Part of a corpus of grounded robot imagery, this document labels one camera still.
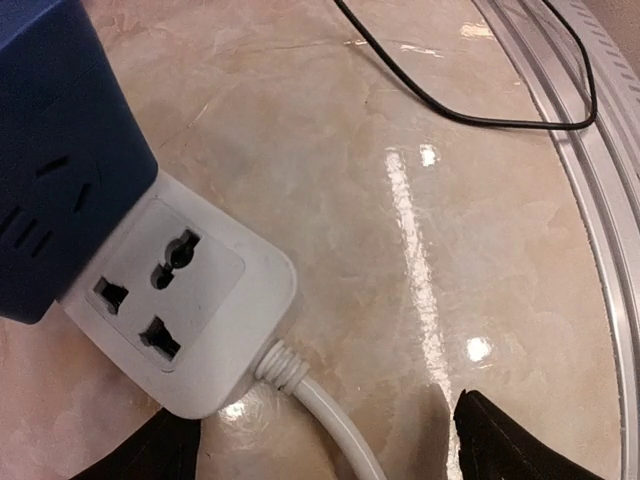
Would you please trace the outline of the white power strip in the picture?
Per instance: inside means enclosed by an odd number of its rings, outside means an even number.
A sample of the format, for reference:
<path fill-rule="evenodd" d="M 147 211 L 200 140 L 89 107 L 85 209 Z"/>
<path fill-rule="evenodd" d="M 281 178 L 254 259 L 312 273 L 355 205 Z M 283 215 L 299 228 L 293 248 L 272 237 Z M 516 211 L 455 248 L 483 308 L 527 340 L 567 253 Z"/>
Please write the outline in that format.
<path fill-rule="evenodd" d="M 264 382 L 306 407 L 358 478 L 381 479 L 358 428 L 282 340 L 296 292 L 282 251 L 160 173 L 61 305 L 160 410 L 203 421 Z"/>

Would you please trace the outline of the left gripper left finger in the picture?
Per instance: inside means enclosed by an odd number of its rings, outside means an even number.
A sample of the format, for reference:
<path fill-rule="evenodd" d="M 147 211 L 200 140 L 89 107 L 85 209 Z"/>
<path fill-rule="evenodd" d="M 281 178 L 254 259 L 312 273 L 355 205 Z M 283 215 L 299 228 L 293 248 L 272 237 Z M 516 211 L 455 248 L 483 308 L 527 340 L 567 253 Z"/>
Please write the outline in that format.
<path fill-rule="evenodd" d="M 194 480 L 201 423 L 161 409 L 115 450 L 73 480 Z"/>

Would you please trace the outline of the dark blue cube socket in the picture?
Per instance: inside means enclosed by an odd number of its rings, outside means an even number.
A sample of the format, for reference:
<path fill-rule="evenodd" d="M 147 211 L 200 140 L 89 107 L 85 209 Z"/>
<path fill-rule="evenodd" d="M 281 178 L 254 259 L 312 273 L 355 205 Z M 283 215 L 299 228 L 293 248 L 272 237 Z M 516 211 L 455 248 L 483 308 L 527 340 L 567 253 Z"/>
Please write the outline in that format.
<path fill-rule="evenodd" d="M 37 323 L 155 181 L 84 6 L 1 5 L 1 314 Z"/>

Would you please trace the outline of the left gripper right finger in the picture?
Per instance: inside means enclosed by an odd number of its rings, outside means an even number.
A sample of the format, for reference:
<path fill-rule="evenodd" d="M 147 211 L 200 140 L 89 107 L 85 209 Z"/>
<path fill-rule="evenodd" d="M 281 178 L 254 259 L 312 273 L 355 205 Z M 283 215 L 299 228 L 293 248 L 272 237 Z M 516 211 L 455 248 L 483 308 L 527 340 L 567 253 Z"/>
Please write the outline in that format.
<path fill-rule="evenodd" d="M 596 479 L 547 447 L 477 390 L 464 390 L 454 410 L 465 480 Z"/>

